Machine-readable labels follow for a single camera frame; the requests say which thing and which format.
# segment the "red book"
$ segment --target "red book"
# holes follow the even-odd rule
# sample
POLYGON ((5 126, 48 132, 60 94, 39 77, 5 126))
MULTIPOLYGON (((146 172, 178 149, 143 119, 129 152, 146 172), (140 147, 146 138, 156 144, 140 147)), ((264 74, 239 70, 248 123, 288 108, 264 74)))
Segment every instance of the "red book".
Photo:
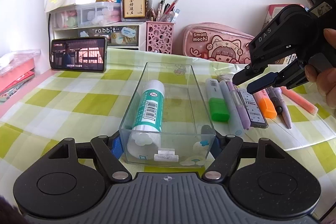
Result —
POLYGON ((31 79, 33 78, 35 75, 35 73, 33 73, 32 71, 28 71, 26 72, 24 75, 21 75, 18 79, 16 79, 15 81, 13 81, 12 83, 10 83, 8 86, 6 86, 3 90, 0 91, 0 94, 5 93, 6 91, 10 90, 13 86, 21 83, 21 82, 25 82, 27 78, 31 79))

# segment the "smartphone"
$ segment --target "smartphone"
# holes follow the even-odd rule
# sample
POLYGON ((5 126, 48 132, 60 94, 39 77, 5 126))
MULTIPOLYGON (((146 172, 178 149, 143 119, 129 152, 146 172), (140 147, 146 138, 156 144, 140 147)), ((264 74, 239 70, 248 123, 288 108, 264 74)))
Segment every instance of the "smartphone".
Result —
POLYGON ((246 89, 238 88, 238 91, 250 118, 251 126, 256 128, 268 128, 268 123, 260 111, 253 95, 249 94, 246 89))
POLYGON ((51 42, 50 66, 53 70, 104 72, 107 38, 79 37, 54 39, 51 42))

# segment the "metal screw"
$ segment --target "metal screw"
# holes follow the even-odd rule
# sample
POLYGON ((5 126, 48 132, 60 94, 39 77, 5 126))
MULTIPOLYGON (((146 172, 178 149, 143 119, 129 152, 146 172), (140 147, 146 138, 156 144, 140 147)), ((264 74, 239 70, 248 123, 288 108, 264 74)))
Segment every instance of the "metal screw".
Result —
POLYGON ((118 172, 114 172, 112 177, 114 179, 124 180, 124 179, 128 178, 128 173, 126 173, 124 171, 118 171, 118 172))
POLYGON ((222 174, 217 171, 209 171, 209 172, 206 172, 204 176, 207 179, 217 180, 221 178, 222 174))

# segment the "green highlighter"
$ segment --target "green highlighter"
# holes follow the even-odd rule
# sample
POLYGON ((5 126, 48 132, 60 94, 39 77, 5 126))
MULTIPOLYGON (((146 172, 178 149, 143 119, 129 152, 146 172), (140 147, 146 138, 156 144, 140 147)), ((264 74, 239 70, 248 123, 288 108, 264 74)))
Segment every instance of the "green highlighter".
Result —
POLYGON ((212 78, 206 79, 205 87, 209 99, 211 119, 215 122, 227 122, 230 118, 230 113, 218 81, 212 78))

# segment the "orange highlighter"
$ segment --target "orange highlighter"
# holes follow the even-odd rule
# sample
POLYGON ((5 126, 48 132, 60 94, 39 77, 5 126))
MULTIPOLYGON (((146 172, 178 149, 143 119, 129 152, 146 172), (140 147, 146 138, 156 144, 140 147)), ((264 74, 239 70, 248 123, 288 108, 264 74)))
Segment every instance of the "orange highlighter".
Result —
POLYGON ((253 96, 265 118, 275 119, 277 112, 266 90, 258 91, 253 96))

